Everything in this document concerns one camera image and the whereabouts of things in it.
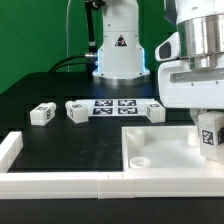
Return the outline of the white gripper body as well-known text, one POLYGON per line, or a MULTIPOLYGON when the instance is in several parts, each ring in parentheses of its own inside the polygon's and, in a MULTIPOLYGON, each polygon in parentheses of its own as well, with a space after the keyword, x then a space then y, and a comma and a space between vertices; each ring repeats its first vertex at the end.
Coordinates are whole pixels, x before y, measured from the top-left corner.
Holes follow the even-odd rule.
POLYGON ((166 108, 224 109, 224 68, 191 71, 185 61, 166 62, 158 86, 166 108))

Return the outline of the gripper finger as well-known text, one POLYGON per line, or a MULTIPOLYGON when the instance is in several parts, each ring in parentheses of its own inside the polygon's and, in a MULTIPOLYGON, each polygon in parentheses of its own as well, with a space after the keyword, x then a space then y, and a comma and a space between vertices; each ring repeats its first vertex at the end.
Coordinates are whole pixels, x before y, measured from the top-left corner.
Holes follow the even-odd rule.
POLYGON ((206 112, 206 110, 202 109, 202 108, 191 108, 190 109, 190 116, 195 125, 198 124, 198 116, 201 114, 204 114, 205 112, 206 112))

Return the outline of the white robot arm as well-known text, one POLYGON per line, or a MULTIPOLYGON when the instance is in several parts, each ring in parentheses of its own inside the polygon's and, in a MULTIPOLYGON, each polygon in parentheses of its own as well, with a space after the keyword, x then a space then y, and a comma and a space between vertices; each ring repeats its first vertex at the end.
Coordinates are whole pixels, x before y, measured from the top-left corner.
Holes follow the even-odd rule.
MULTIPOLYGON (((137 0, 84 0, 93 79, 131 85, 147 77, 137 0)), ((224 0, 163 0, 176 32, 155 50, 167 108, 188 108, 197 125, 224 122, 224 0)))

